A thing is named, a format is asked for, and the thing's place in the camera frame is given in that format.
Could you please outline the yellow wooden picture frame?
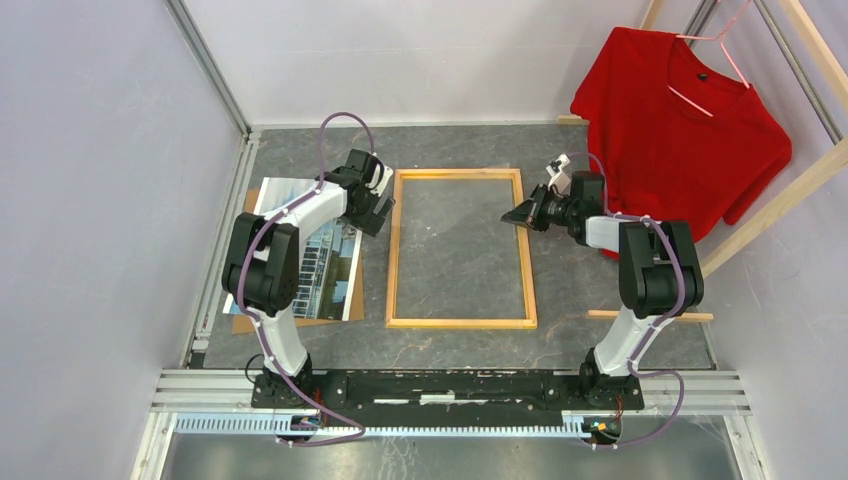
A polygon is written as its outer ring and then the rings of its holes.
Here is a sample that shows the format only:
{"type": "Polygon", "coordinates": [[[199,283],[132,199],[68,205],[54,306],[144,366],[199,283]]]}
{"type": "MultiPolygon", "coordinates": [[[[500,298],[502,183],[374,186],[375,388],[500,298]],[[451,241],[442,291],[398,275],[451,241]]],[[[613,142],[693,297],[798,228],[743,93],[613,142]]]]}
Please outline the yellow wooden picture frame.
{"type": "Polygon", "coordinates": [[[435,168],[399,169],[395,173],[395,210],[392,213],[388,249],[386,326],[389,328],[432,329],[535,329],[538,326],[535,286],[529,237],[526,231],[514,229],[518,272],[522,289],[524,315],[519,318],[404,318],[399,315],[398,289],[401,262],[401,237],[403,216],[403,190],[412,181],[508,181],[510,206],[517,206],[524,196],[520,170],[517,168],[435,168]]]}

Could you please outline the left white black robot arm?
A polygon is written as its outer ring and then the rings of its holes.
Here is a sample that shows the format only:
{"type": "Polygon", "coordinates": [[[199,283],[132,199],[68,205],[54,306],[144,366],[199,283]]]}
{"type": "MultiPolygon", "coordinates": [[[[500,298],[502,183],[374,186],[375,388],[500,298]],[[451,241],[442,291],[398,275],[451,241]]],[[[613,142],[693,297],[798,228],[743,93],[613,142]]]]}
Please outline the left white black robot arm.
{"type": "Polygon", "coordinates": [[[293,313],[307,240],[336,220],[376,236],[394,205],[392,177],[375,154],[353,149],[343,166],[319,175],[306,192],[234,221],[221,284],[252,319],[264,365],[280,375],[275,392],[290,407],[306,405],[314,394],[313,379],[301,372],[309,355],[293,313]]]}

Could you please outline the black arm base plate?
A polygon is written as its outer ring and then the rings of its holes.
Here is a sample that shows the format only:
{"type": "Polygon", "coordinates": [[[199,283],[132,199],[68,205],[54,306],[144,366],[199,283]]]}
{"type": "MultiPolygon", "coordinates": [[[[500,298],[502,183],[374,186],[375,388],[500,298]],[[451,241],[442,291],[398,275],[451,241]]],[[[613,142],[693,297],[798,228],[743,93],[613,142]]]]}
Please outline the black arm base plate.
{"type": "Polygon", "coordinates": [[[285,380],[263,369],[252,390],[258,409],[321,405],[319,426],[378,428],[557,426],[562,413],[638,411],[638,379],[586,371],[311,370],[285,380]]]}

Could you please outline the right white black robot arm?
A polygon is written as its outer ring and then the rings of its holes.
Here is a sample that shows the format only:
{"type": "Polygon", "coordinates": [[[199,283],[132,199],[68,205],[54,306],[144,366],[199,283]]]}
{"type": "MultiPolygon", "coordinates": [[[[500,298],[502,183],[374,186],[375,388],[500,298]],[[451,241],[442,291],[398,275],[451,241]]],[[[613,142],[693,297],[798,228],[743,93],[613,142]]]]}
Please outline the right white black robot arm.
{"type": "Polygon", "coordinates": [[[577,392],[591,408],[612,401],[639,377],[638,365],[658,333],[704,296],[704,279],[688,222],[610,213],[602,174],[579,171],[569,190],[540,184],[502,215],[503,222],[545,232],[563,227],[579,245],[618,256],[622,302],[605,337],[580,367],[577,392]]]}

